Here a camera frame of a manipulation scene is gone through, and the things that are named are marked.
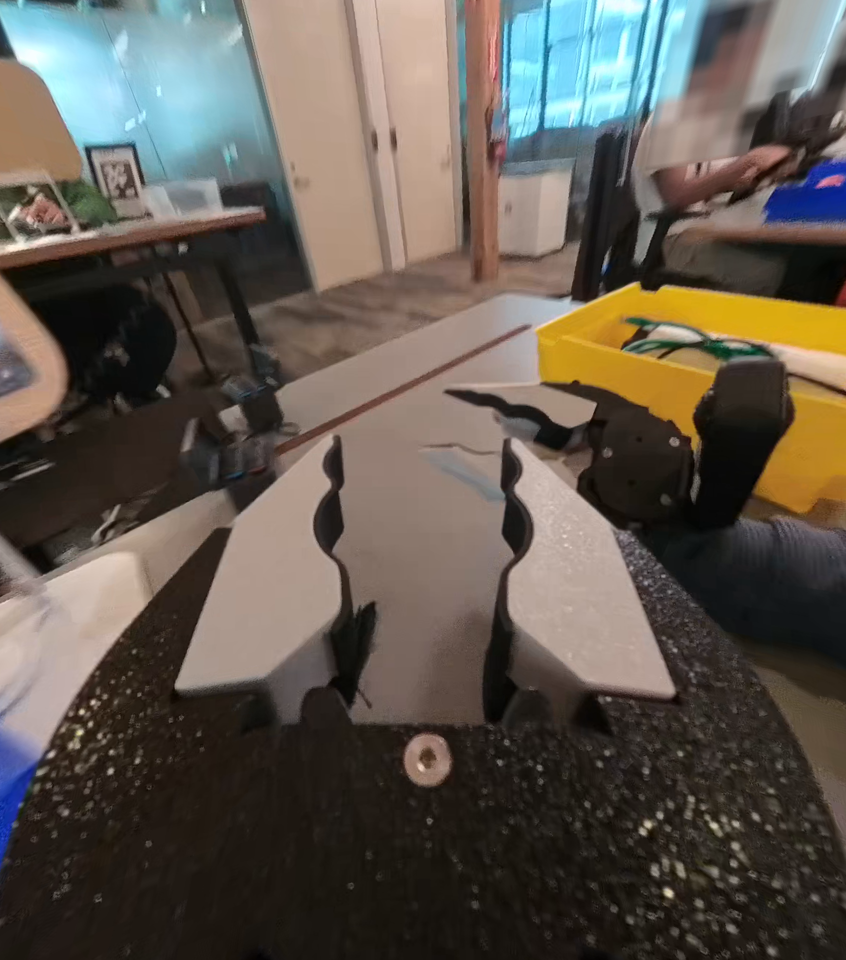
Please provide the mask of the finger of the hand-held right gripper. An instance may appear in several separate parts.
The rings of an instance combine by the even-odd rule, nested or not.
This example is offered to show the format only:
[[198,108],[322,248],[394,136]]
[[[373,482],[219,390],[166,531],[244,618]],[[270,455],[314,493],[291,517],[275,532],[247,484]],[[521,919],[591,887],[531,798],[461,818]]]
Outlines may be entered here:
[[531,445],[585,445],[596,401],[544,383],[464,383],[443,390],[487,410],[503,434]]
[[427,443],[420,455],[442,474],[462,483],[485,501],[505,501],[502,489],[502,452],[477,449],[459,442]]

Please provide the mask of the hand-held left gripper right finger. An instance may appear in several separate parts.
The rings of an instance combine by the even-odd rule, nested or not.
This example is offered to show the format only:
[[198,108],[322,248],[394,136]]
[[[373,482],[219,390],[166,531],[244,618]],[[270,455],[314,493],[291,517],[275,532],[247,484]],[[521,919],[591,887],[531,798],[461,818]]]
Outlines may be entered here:
[[501,571],[482,670],[484,719],[535,691],[557,722],[611,697],[673,704],[678,689],[609,522],[521,440],[501,449]]

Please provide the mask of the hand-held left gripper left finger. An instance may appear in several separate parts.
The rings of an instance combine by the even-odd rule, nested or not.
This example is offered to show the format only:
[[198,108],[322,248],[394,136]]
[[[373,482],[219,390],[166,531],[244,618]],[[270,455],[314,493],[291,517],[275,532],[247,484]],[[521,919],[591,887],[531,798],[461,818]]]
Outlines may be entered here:
[[295,724],[311,690],[372,708],[364,675],[379,622],[355,605],[336,549],[345,532],[343,440],[321,438],[229,529],[174,681],[182,699],[248,694],[265,723]]

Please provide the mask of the yellow bin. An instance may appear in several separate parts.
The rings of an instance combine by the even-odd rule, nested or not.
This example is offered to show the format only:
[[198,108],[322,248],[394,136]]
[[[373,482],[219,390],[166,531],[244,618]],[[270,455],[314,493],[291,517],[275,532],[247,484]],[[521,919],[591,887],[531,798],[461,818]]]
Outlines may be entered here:
[[[648,292],[631,284],[537,328],[540,379],[609,390],[696,440],[693,414],[712,385],[714,362],[696,351],[662,361],[624,351],[632,318],[846,356],[844,308],[673,286]],[[793,423],[755,492],[797,514],[820,500],[846,503],[846,398],[811,385],[790,390]]]

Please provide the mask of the person's right forearm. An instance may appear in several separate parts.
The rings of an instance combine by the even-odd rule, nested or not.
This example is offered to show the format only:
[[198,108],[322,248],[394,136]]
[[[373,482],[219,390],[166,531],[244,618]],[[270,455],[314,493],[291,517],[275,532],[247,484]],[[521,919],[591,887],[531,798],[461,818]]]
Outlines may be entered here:
[[846,668],[846,529],[739,519],[721,530],[671,527],[638,538],[726,633]]

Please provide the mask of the black charger case with display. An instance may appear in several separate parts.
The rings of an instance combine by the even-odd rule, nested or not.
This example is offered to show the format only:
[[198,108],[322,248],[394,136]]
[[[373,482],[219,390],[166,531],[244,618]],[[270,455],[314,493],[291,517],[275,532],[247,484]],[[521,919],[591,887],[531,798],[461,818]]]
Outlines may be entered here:
[[267,436],[225,438],[199,417],[188,420],[178,463],[201,489],[221,489],[250,477],[273,475],[273,443]]

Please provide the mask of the white mirror stand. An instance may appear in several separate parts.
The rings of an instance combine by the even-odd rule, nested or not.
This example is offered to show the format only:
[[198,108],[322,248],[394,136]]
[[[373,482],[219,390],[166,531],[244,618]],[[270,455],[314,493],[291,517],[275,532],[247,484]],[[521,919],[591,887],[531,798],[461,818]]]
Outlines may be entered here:
[[41,575],[0,534],[0,738],[27,764],[152,596],[134,554]]

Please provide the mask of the black office chair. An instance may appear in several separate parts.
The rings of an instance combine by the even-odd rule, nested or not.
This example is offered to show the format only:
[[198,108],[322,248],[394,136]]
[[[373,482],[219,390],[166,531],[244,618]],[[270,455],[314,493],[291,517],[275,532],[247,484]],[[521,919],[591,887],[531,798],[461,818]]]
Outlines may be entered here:
[[634,282],[655,291],[665,282],[664,242],[681,213],[664,208],[641,214],[631,176],[632,142],[633,131],[626,126],[610,127],[597,138],[570,289],[573,301],[589,303]]

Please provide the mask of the small black battery charger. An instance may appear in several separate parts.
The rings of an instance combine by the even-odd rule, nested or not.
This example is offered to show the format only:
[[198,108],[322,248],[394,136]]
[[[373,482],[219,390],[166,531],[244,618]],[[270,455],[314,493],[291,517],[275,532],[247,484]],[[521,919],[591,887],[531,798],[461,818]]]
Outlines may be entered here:
[[285,416],[277,398],[277,390],[269,379],[256,380],[247,375],[231,375],[220,384],[223,395],[237,408],[242,426],[248,435],[279,431]]

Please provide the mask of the wooden office table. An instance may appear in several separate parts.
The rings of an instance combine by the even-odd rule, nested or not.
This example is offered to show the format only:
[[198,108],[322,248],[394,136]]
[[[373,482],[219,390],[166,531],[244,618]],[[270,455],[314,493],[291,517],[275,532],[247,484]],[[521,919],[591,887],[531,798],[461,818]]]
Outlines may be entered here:
[[846,223],[760,223],[727,225],[702,221],[687,227],[683,236],[693,241],[814,247],[846,247]]
[[32,303],[186,273],[207,263],[220,280],[251,371],[264,353],[237,280],[240,237],[267,222],[260,206],[194,218],[131,221],[43,240],[0,243],[0,273]]

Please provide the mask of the white door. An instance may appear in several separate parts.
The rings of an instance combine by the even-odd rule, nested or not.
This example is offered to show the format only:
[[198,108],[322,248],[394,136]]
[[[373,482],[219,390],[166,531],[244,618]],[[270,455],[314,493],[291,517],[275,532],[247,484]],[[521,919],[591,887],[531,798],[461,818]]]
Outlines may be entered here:
[[245,1],[313,288],[383,269],[345,3]]
[[376,7],[405,258],[414,264],[457,248],[445,3]]

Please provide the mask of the small blue bin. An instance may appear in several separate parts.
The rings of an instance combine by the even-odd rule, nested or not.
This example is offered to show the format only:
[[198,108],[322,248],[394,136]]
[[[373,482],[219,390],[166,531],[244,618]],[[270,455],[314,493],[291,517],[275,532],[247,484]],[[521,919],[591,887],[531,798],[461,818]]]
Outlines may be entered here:
[[846,160],[827,160],[778,184],[763,207],[766,224],[846,223]]

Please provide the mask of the clear plastic container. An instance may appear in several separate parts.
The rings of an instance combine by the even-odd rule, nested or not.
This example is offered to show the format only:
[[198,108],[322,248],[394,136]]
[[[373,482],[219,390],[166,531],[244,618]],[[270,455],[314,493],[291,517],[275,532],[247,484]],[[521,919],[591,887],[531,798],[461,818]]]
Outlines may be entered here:
[[220,186],[213,177],[143,186],[141,197],[149,215],[158,221],[202,219],[225,210]]

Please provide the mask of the framed fiducial tag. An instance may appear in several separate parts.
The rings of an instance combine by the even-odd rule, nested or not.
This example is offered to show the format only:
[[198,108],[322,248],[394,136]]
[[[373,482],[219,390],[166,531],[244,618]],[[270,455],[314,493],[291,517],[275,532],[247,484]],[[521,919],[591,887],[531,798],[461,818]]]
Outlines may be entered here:
[[114,207],[142,200],[145,178],[134,143],[87,145],[84,154],[93,183]]

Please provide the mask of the wooden post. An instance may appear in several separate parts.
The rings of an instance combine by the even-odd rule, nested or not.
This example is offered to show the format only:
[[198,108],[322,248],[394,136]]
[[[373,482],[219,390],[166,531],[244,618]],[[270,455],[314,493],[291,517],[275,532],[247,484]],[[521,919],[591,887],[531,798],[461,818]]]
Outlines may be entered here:
[[501,106],[499,1],[465,1],[466,167],[474,282],[499,274],[499,158],[493,119]]

